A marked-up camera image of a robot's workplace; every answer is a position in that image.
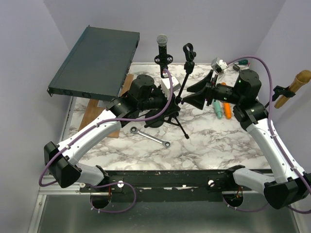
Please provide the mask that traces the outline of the black tripod clip stand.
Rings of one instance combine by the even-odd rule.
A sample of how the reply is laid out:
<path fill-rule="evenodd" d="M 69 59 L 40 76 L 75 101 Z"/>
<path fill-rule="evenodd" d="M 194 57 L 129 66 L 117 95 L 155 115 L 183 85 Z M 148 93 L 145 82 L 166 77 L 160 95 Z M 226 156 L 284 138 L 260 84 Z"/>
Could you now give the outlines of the black tripod clip stand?
<path fill-rule="evenodd" d="M 181 94 L 183 92 L 183 89 L 185 87 L 185 84 L 188 80 L 189 75 L 192 74 L 192 72 L 193 72 L 194 65 L 195 65 L 194 58 L 196 57 L 196 52 L 193 51 L 193 45 L 191 43 L 187 43 L 186 45 L 183 46 L 183 52 L 184 52 L 185 58 L 186 58 L 186 61 L 184 64 L 184 70 L 186 71 L 186 75 L 183 79 L 183 82 L 181 83 L 180 89 L 178 90 L 179 91 L 178 95 L 176 95 L 179 97 L 181 97 Z M 186 133 L 186 131 L 182 127 L 182 125 L 179 122 L 177 117 L 175 117 L 175 118 L 165 117 L 165 112 L 161 116 L 164 116 L 164 123 L 168 123 L 171 125 L 178 126 L 181 129 L 181 131 L 183 132 L 185 138 L 189 139 L 189 135 Z"/>

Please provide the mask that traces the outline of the mint green toy microphone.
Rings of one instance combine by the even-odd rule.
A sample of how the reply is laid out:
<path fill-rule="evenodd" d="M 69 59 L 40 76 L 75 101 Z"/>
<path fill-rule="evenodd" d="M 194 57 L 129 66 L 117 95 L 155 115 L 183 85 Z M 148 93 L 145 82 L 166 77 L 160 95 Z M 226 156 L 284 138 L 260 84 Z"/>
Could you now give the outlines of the mint green toy microphone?
<path fill-rule="evenodd" d="M 212 102 L 213 108 L 215 110 L 216 116 L 218 119 L 222 118 L 222 109 L 218 100 L 213 100 Z"/>

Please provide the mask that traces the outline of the black round-base shock-mount stand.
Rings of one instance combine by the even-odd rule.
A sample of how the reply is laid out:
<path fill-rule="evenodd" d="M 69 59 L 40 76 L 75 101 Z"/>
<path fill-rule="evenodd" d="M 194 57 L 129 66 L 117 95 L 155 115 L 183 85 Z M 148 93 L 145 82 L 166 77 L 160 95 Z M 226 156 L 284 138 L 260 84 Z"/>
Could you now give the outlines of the black round-base shock-mount stand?
<path fill-rule="evenodd" d="M 154 110 L 150 110 L 145 118 L 150 118 L 150 117 L 153 117 L 155 115 L 157 115 L 161 110 L 159 109 L 154 109 Z M 159 128 L 163 125 L 164 123 L 164 116 L 159 116 L 157 118 L 154 118 L 152 120 L 148 120 L 148 121 L 145 121 L 145 125 L 144 125 L 144 128 Z"/>

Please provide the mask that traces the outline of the orange toy microphone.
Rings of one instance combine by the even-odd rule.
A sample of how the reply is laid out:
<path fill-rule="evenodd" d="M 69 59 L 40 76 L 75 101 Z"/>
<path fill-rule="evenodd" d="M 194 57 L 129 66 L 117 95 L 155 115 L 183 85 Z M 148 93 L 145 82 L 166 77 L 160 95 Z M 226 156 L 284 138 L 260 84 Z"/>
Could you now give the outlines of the orange toy microphone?
<path fill-rule="evenodd" d="M 225 113 L 225 117 L 227 119 L 231 119 L 232 118 L 232 113 L 231 113 L 231 107 L 229 105 L 228 102 L 222 102 L 223 103 L 223 108 L 224 108 L 224 113 Z"/>

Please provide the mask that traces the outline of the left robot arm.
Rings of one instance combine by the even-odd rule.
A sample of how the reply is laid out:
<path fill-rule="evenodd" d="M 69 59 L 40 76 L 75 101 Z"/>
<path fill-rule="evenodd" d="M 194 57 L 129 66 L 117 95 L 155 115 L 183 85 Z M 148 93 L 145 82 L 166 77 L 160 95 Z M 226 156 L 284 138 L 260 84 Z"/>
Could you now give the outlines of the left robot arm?
<path fill-rule="evenodd" d="M 155 111 L 146 115 L 144 122 L 167 117 L 180 108 L 174 103 L 174 91 L 180 82 L 169 75 L 159 86 L 148 75 L 138 75 L 128 91 L 114 98 L 106 108 L 87 126 L 68 139 L 44 146 L 45 171 L 49 171 L 61 188 L 75 182 L 97 186 L 108 176 L 100 166 L 80 163 L 81 158 L 105 137 L 120 130 L 129 122 L 138 122 L 140 112 Z"/>

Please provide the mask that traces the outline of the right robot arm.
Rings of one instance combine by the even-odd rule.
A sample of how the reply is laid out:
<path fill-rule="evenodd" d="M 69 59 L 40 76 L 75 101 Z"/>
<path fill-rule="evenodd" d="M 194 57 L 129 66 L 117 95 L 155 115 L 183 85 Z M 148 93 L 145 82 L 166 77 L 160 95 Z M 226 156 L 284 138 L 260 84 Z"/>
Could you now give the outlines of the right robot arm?
<path fill-rule="evenodd" d="M 269 120 L 267 109 L 257 100 L 261 88 L 258 74 L 250 69 L 241 70 L 234 86 L 216 80 L 210 71 L 203 80 L 187 88 L 190 95 L 183 102 L 198 109 L 213 100 L 233 104 L 234 117 L 255 140 L 273 173 L 266 176 L 244 166 L 234 166 L 228 169 L 232 182 L 264 195 L 275 209 L 306 198 L 311 189 L 311 175 L 290 155 Z"/>

